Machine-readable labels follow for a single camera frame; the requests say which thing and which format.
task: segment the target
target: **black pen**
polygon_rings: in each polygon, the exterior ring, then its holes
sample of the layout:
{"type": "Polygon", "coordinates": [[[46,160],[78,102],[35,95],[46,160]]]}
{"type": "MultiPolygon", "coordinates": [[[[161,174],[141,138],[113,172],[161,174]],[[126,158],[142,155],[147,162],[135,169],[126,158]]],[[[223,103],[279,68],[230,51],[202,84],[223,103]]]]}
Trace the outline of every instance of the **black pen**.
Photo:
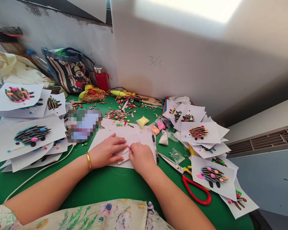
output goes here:
{"type": "Polygon", "coordinates": [[[154,143],[155,149],[156,149],[156,159],[157,159],[157,163],[159,163],[159,154],[158,154],[158,150],[157,150],[157,145],[156,145],[155,136],[152,135],[152,138],[153,138],[153,143],[154,143]]]}

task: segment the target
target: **scissors blade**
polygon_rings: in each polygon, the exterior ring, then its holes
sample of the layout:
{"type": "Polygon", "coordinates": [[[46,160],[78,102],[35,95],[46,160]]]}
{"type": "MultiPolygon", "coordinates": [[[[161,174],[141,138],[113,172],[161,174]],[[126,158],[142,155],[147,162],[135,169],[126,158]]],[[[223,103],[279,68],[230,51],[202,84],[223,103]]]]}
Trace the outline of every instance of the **scissors blade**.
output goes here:
{"type": "Polygon", "coordinates": [[[159,155],[170,165],[172,166],[174,169],[176,169],[178,172],[180,172],[181,174],[183,174],[184,170],[182,167],[180,167],[178,164],[176,164],[174,161],[172,161],[171,159],[167,158],[166,156],[162,155],[161,153],[159,153],[159,155]]]}

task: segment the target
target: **bracelet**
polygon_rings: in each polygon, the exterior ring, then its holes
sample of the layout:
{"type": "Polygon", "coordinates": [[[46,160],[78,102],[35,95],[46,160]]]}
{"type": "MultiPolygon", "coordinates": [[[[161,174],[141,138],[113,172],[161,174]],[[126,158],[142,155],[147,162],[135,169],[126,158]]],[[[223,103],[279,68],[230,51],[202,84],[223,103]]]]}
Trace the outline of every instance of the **bracelet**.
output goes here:
{"type": "Polygon", "coordinates": [[[92,171],[92,163],[91,163],[91,159],[90,159],[90,155],[88,152],[86,152],[86,156],[87,156],[87,161],[89,163],[89,169],[90,169],[90,172],[92,171]]]}

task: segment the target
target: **canvas bag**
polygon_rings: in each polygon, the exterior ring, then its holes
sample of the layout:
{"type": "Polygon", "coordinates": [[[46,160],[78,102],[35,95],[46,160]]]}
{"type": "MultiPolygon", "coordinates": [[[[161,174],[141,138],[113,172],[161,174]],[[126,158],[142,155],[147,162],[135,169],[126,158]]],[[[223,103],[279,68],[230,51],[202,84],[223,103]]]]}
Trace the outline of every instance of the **canvas bag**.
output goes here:
{"type": "Polygon", "coordinates": [[[5,82],[23,85],[44,84],[44,88],[53,85],[29,59],[0,52],[0,84],[5,82]]]}
{"type": "Polygon", "coordinates": [[[90,72],[93,72],[88,61],[93,61],[73,48],[48,50],[42,48],[49,69],[55,80],[68,93],[81,93],[87,84],[91,84],[90,72]]]}

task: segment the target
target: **striped bag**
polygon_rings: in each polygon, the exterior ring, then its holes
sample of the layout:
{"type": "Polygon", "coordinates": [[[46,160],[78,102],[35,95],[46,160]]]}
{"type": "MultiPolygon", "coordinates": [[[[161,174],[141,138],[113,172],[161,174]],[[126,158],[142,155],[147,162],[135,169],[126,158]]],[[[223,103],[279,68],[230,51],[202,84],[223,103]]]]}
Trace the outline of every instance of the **striped bag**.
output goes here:
{"type": "Polygon", "coordinates": [[[87,84],[92,84],[89,78],[90,68],[88,60],[93,61],[80,51],[73,48],[48,50],[42,48],[51,74],[68,93],[81,93],[87,84]]]}

